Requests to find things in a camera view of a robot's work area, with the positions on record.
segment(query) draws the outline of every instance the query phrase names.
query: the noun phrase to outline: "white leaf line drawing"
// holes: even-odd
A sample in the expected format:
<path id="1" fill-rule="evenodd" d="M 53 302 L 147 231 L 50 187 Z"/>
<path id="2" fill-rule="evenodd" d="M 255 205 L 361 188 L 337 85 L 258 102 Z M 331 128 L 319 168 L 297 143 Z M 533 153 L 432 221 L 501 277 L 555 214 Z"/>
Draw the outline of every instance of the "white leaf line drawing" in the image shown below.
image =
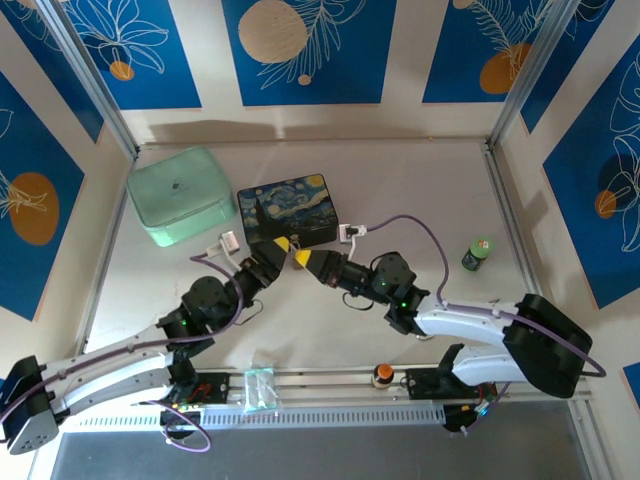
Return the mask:
<path id="1" fill-rule="evenodd" d="M 367 0 L 359 3 L 349 15 L 340 18 L 345 12 L 345 5 L 352 0 L 294 0 L 290 5 L 302 18 L 307 29 L 307 41 L 298 55 L 285 62 L 263 63 L 258 76 L 266 76 L 261 90 L 270 87 L 286 78 L 291 83 L 296 78 L 308 76 L 313 78 L 324 63 L 331 60 L 331 51 L 340 51 L 341 40 L 338 26 L 352 20 L 365 7 Z"/>
<path id="2" fill-rule="evenodd" d="M 25 31 L 33 38 L 42 41 L 47 47 L 60 52 L 60 47 L 45 25 L 42 17 L 35 8 L 30 8 L 18 0 L 2 0 L 7 8 L 20 20 Z"/>
<path id="3" fill-rule="evenodd" d="M 631 253 L 640 248 L 640 53 L 620 83 L 609 127 L 617 134 L 620 171 L 609 181 L 608 195 L 598 196 L 597 212 L 603 218 L 622 212 L 621 250 Z"/>
<path id="4" fill-rule="evenodd" d="M 589 5 L 588 3 L 580 2 L 578 8 L 576 9 L 569 25 L 565 28 L 565 33 L 571 37 L 572 40 L 576 39 L 576 33 L 578 30 L 578 24 L 580 22 L 593 23 L 600 20 L 602 15 L 604 15 L 607 6 L 609 5 L 611 0 L 602 0 L 602 3 L 599 5 Z"/>
<path id="5" fill-rule="evenodd" d="M 509 59 L 509 75 L 514 79 L 522 65 L 524 44 L 542 26 L 555 0 L 533 0 L 522 15 L 516 16 L 511 0 L 474 0 L 469 10 L 476 14 L 480 32 L 494 43 L 494 49 Z"/>
<path id="6" fill-rule="evenodd" d="M 70 0 L 64 8 L 85 46 L 102 60 L 102 70 L 119 80 L 133 78 L 133 65 L 164 73 L 165 63 L 152 47 L 164 44 L 169 30 L 139 20 L 138 0 Z"/>
<path id="7" fill-rule="evenodd" d="M 14 112 L 11 110 L 0 109 L 0 140 L 2 140 L 11 126 L 13 114 Z M 0 219 L 4 218 L 11 209 L 14 209 L 17 213 L 21 206 L 46 212 L 47 206 L 42 204 L 46 197 L 46 193 L 42 195 L 30 195 L 23 192 L 12 185 L 0 170 Z"/>

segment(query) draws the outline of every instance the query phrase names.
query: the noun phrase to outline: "white table surface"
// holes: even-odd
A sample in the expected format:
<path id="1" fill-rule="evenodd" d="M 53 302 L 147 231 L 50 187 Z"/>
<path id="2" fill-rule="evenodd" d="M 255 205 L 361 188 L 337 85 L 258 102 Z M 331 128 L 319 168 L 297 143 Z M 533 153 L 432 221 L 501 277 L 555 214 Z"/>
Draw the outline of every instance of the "white table surface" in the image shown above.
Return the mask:
<path id="1" fill-rule="evenodd" d="M 138 166 L 183 148 L 143 150 Z M 481 147 L 471 142 L 334 141 L 225 144 L 212 147 L 234 191 L 308 174 L 322 173 L 343 223 L 379 223 L 409 213 L 431 226 L 451 264 L 445 298 L 518 301 L 526 293 L 486 171 Z M 122 217 L 89 337 L 88 351 L 133 335 L 175 309 L 180 297 L 210 269 L 189 256 L 234 230 L 244 241 L 239 215 L 216 229 L 168 248 L 155 246 L 130 201 Z M 482 268 L 467 272 L 460 260 L 477 235 L 490 235 L 496 249 Z M 316 248 L 346 251 L 337 244 Z M 361 239 L 354 261 L 398 250 L 418 274 L 416 285 L 435 292 L 443 268 L 424 231 L 407 220 Z M 248 249 L 243 245 L 238 260 Z M 217 260 L 224 265 L 220 257 Z M 199 368 L 248 368 L 258 358 L 278 367 L 353 367 L 381 362 L 438 362 L 458 339 L 427 342 L 402 336 L 383 319 L 386 309 L 350 310 L 342 292 L 322 286 L 287 262 L 276 283 L 257 298 L 265 309 L 242 327 L 233 327 L 194 359 Z"/>

